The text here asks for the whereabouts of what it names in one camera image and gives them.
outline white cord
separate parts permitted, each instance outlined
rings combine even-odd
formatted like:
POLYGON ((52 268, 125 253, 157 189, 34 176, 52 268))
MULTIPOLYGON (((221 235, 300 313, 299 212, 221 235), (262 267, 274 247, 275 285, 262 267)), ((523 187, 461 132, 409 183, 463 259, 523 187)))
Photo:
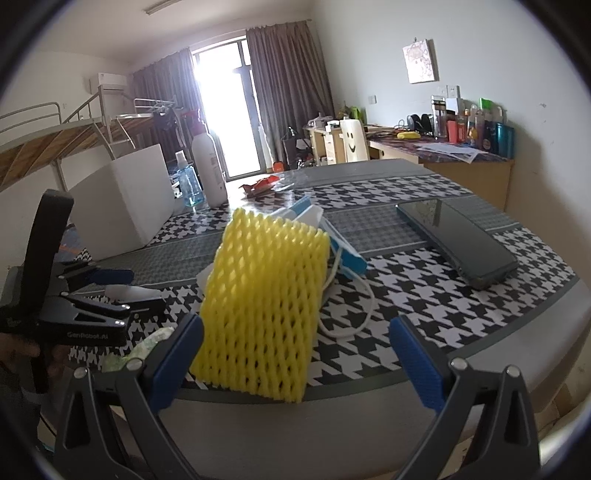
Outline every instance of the white cord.
MULTIPOLYGON (((339 269, 340 258, 342 256, 342 254, 343 254, 343 248, 341 247, 341 248, 339 248, 338 252, 335 255, 335 263, 333 264, 332 269, 330 270, 330 274, 324 284, 324 289, 326 289, 326 287, 329 286, 332 283, 332 281, 334 280, 335 275, 336 275, 336 271, 339 269)), ((334 330, 329 330, 328 328, 326 328, 324 326, 324 323, 322 323, 322 319, 319 318, 318 324, 319 324, 320 330, 322 331, 322 333, 324 333, 327 337, 330 337, 330 338, 345 338, 345 337, 351 337, 353 335, 357 335, 365 327, 367 327, 367 324, 369 323, 369 320, 370 320, 371 316, 374 314, 374 310, 375 310, 375 295, 374 295, 374 292, 372 291, 371 287, 369 286, 368 281, 361 278, 359 275, 357 275, 356 272, 354 272, 350 268, 344 267, 342 265, 340 267, 345 273, 348 273, 351 277, 359 280, 363 284, 363 286, 365 287, 365 289, 367 290, 367 292, 369 294, 369 298, 371 299, 371 304, 369 306, 368 314, 366 315, 365 320, 357 328, 350 328, 347 330, 343 330, 341 332, 335 332, 334 330)))

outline white paper sheet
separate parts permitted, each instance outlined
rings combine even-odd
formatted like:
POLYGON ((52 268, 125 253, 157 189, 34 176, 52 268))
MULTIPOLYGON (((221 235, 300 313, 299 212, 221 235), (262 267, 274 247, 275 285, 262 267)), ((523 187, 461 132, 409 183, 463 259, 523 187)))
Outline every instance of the white paper sheet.
POLYGON ((415 145, 419 147, 418 150, 443 153, 466 163, 472 163, 478 154, 486 153, 476 148, 458 147, 457 145, 451 145, 449 143, 415 143, 415 145))

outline air conditioner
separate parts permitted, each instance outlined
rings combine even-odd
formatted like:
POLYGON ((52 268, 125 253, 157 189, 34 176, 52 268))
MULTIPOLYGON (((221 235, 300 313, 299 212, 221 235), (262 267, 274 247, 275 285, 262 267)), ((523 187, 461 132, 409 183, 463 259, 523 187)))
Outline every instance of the air conditioner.
POLYGON ((114 73, 97 73, 90 78, 90 92, 95 94, 99 91, 99 86, 103 87, 105 93, 123 92, 127 87, 127 77, 114 73))

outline ceiling light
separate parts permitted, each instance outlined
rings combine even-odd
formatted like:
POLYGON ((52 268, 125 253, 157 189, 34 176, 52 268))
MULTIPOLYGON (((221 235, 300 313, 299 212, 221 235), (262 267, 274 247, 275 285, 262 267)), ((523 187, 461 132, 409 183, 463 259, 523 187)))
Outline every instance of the ceiling light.
POLYGON ((144 12, 146 12, 148 15, 152 15, 152 14, 155 14, 156 12, 162 10, 163 8, 169 7, 170 5, 180 2, 180 1, 181 0, 163 0, 161 2, 158 2, 154 5, 152 5, 151 7, 144 9, 144 12))

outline wall picture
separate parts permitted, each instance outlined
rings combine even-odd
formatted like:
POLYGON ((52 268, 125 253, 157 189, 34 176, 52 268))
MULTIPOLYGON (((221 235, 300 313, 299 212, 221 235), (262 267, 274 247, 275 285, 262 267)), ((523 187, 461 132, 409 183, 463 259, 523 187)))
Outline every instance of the wall picture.
POLYGON ((410 83, 435 81, 435 69, 427 40, 411 43, 402 49, 410 83))

